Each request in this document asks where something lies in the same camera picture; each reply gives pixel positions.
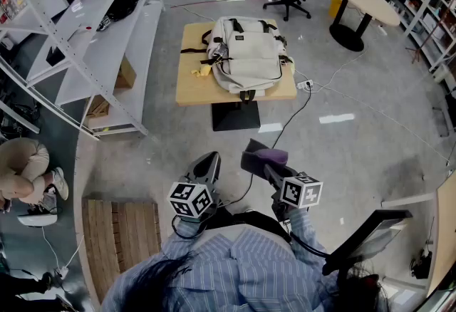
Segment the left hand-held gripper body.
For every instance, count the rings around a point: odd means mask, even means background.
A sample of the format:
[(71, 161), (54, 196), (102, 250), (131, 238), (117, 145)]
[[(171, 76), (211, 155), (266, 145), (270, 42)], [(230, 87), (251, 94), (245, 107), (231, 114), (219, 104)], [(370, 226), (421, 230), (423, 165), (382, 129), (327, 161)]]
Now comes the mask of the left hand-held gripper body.
[(215, 184), (218, 176), (191, 177), (183, 175), (170, 188), (167, 200), (174, 213), (181, 219), (202, 221), (214, 214), (219, 205), (219, 193)]

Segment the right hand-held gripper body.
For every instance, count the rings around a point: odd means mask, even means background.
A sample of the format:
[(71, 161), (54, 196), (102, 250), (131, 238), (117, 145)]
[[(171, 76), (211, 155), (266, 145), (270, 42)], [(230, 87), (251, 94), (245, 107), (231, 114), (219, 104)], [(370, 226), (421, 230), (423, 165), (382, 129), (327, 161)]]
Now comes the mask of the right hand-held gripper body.
[(307, 174), (301, 173), (297, 177), (284, 178), (281, 193), (272, 195), (271, 206), (277, 220), (284, 222), (288, 219), (286, 213), (289, 207), (308, 209), (319, 204), (323, 182), (318, 181)]

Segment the purple cloth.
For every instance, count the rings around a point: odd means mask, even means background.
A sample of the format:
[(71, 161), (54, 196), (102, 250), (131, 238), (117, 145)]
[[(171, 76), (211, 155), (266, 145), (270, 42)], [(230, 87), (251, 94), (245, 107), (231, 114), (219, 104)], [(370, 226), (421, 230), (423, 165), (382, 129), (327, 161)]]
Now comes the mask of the purple cloth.
[(266, 166), (270, 166), (270, 168), (280, 174), (285, 168), (288, 158), (288, 152), (269, 148), (266, 145), (251, 139), (242, 152), (240, 166), (246, 172), (266, 180)]

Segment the beige backpack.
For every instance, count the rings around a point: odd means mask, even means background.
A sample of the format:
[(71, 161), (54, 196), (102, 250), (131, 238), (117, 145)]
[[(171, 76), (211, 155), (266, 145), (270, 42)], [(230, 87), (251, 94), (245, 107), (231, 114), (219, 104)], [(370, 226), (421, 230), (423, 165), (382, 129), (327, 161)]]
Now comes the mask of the beige backpack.
[[(286, 52), (286, 39), (273, 19), (223, 16), (202, 39), (207, 59), (200, 66), (210, 65), (217, 83), (238, 95), (242, 102), (263, 96), (283, 77), (282, 69), (294, 62)], [(182, 53), (198, 53), (198, 49), (181, 48)]]

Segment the person's left forearm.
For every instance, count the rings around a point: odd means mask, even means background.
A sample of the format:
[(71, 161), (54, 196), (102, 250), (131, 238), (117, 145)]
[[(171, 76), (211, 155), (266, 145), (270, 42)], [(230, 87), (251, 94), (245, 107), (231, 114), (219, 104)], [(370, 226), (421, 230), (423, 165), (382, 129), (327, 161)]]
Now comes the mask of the person's left forearm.
[(172, 219), (173, 234), (162, 245), (162, 252), (168, 259), (178, 259), (191, 252), (207, 228), (205, 222), (189, 222), (174, 216)]

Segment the person's right forearm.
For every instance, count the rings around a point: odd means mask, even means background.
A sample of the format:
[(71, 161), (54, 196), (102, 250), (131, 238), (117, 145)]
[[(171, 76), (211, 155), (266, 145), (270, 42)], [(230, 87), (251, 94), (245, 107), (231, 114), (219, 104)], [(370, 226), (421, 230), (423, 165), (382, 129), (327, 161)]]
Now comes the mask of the person's right forearm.
[[(291, 232), (293, 234), (295, 234), (311, 248), (326, 253), (325, 248), (318, 242), (316, 231), (311, 224), (311, 220), (306, 209), (289, 207), (286, 216), (291, 222)], [(310, 251), (305, 250), (305, 248), (300, 246), (296, 241), (291, 242), (291, 249), (299, 261), (317, 269), (318, 271), (322, 270), (323, 265), (325, 264), (323, 257), (316, 256)]]

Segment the person's black trouser legs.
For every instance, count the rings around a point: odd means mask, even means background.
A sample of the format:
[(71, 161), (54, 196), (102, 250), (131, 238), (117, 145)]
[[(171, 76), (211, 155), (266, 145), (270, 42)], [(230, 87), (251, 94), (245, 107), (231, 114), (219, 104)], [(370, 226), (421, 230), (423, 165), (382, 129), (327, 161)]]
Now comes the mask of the person's black trouser legs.
[(248, 224), (273, 234), (286, 237), (288, 233), (280, 223), (272, 217), (258, 211), (232, 214), (226, 208), (219, 208), (208, 220), (207, 229), (218, 229), (238, 224)]

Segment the wooden pallet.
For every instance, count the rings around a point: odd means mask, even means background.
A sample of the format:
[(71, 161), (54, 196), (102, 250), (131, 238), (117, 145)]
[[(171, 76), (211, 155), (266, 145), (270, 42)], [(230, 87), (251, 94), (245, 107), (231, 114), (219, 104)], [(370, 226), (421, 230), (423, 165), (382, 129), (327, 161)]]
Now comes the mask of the wooden pallet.
[(102, 302), (117, 277), (161, 250), (159, 211), (154, 202), (82, 199), (88, 267)]

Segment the light wooden square table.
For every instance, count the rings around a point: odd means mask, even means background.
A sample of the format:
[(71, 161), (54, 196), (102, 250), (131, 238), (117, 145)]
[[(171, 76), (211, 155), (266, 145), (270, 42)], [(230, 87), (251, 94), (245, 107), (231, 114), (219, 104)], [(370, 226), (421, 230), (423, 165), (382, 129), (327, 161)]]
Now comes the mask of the light wooden square table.
[(180, 106), (210, 105), (213, 131), (258, 129), (261, 126), (258, 102), (268, 100), (293, 100), (297, 89), (291, 70), (286, 64), (282, 79), (266, 89), (263, 96), (256, 96), (249, 104), (244, 104), (238, 95), (220, 87), (214, 75), (198, 77), (194, 73), (200, 69), (200, 61), (207, 59), (206, 46), (202, 39), (214, 27), (213, 22), (187, 24), (183, 31), (182, 48), (198, 49), (198, 53), (180, 54), (177, 72), (176, 102)]

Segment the person's striped shirt torso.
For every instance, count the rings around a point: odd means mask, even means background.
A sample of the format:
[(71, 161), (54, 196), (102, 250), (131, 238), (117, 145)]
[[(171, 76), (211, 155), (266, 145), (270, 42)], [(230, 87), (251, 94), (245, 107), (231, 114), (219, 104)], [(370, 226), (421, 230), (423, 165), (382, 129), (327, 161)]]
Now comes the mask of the person's striped shirt torso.
[(356, 312), (337, 274), (299, 261), (290, 244), (249, 225), (207, 230), (190, 253), (162, 250), (121, 274), (102, 312)]

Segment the light wooden desk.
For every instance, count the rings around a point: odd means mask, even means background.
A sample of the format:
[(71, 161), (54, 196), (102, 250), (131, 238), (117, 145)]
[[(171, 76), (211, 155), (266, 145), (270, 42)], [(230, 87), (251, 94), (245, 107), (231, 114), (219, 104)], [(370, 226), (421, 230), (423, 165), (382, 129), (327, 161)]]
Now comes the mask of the light wooden desk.
[(430, 296), (456, 262), (456, 170), (436, 191), (437, 216), (430, 282)]

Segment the white headset device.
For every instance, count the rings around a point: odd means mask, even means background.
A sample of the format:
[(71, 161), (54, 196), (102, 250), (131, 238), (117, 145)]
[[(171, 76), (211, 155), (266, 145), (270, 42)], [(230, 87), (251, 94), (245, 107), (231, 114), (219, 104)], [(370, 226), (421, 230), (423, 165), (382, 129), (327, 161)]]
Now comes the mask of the white headset device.
[(26, 227), (47, 227), (57, 222), (57, 214), (25, 214), (17, 216), (19, 222)]

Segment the white metal rack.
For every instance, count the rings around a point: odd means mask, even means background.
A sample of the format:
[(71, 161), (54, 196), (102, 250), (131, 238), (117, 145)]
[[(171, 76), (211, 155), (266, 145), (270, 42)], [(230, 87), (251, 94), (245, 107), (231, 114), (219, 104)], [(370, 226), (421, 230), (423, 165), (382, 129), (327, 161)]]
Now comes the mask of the white metal rack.
[[(46, 36), (30, 74), (22, 78), (0, 57), (0, 71), (59, 118), (98, 139), (102, 135), (139, 131), (145, 86), (163, 0), (139, 0), (133, 12), (106, 30), (96, 29), (115, 0), (75, 0), (53, 22), (41, 0), (27, 0), (37, 26), (8, 24), (1, 32), (28, 31)], [(131, 89), (115, 89), (120, 62), (126, 56), (136, 72)], [(63, 106), (79, 100), (90, 105), (95, 95), (110, 104), (105, 118), (76, 120)]]

